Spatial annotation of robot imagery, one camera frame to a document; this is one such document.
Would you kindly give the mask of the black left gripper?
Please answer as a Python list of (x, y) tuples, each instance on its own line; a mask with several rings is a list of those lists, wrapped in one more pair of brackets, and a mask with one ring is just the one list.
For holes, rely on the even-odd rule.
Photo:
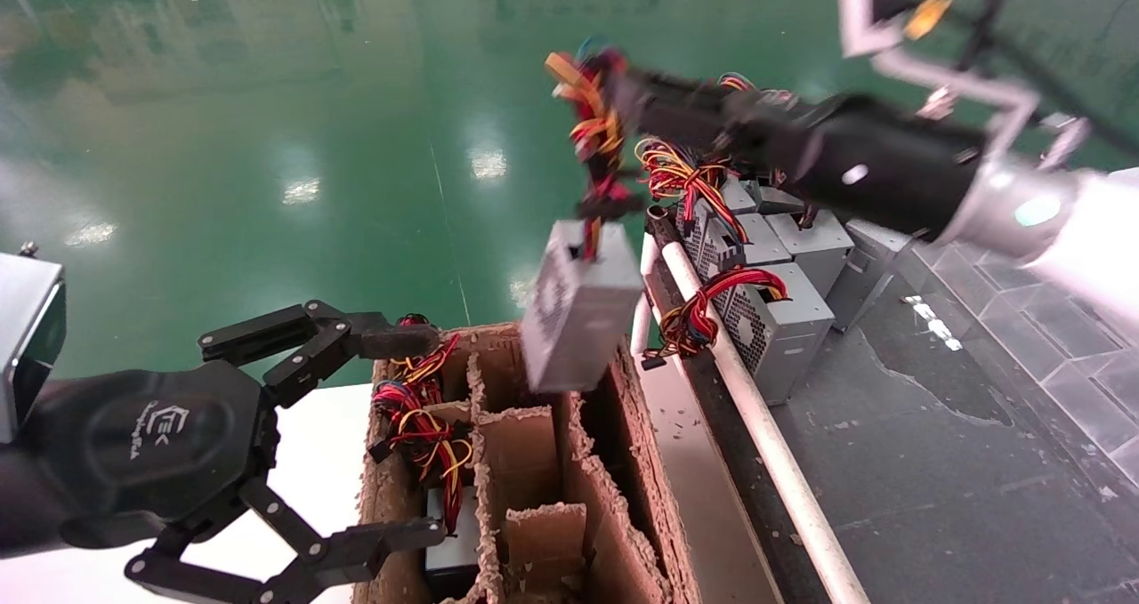
[[(370, 583), (391, 555), (443, 542), (445, 527), (410, 519), (319, 536), (251, 478), (273, 466), (274, 406), (297, 405), (351, 360), (419, 357), (439, 343), (431, 324), (310, 300), (203, 334), (206, 364), (192, 370), (49, 382), (3, 444), (3, 555), (110, 550), (159, 534), (125, 578), (188, 603), (313, 603), (331, 587)], [(280, 353), (262, 387), (237, 368)], [(243, 511), (295, 552), (287, 568), (259, 581), (183, 562), (197, 536)]]

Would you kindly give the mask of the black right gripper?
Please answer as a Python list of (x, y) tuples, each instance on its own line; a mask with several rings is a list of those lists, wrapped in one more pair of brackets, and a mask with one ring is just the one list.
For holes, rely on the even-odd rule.
[(637, 130), (666, 142), (735, 142), (804, 202), (935, 240), (952, 222), (986, 150), (972, 126), (920, 117), (871, 96), (793, 106), (695, 77), (628, 70)]

